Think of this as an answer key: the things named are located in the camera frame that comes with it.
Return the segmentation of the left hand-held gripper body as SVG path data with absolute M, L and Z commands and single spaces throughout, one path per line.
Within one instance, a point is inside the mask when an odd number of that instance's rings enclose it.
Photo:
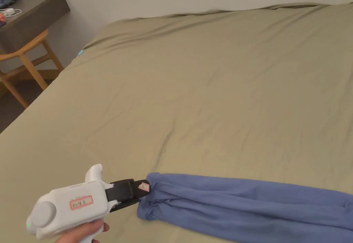
M 103 167 L 93 165 L 80 184 L 51 190 L 35 203 L 27 218 L 27 230 L 37 239 L 49 239 L 87 222 L 103 219 L 117 205 L 108 201 L 113 187 L 102 179 Z

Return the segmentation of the person's left hand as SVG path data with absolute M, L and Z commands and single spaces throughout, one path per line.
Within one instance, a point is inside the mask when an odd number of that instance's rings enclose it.
M 56 243 L 80 243 L 83 239 L 99 231 L 103 227 L 103 232 L 110 229 L 109 225 L 102 219 L 82 224 L 71 231 L 60 235 Z

